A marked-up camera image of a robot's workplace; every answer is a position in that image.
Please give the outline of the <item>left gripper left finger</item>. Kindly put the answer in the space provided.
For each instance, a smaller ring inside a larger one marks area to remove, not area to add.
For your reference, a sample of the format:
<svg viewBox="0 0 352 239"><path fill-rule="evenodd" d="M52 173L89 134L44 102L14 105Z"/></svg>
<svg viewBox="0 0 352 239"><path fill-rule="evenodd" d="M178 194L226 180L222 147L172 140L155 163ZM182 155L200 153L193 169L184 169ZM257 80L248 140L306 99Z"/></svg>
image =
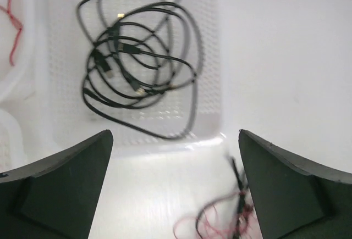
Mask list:
<svg viewBox="0 0 352 239"><path fill-rule="evenodd" d="M1 173L1 238L88 238L112 147L104 130Z"/></svg>

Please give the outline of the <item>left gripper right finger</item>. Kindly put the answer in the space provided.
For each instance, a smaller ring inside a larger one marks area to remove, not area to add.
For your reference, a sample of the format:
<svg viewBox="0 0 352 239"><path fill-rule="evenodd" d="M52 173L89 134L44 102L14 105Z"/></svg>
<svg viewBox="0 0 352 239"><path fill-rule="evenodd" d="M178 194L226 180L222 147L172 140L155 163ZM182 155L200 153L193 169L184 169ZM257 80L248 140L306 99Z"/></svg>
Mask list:
<svg viewBox="0 0 352 239"><path fill-rule="evenodd" d="M351 174L248 131L239 149L263 238L351 238Z"/></svg>

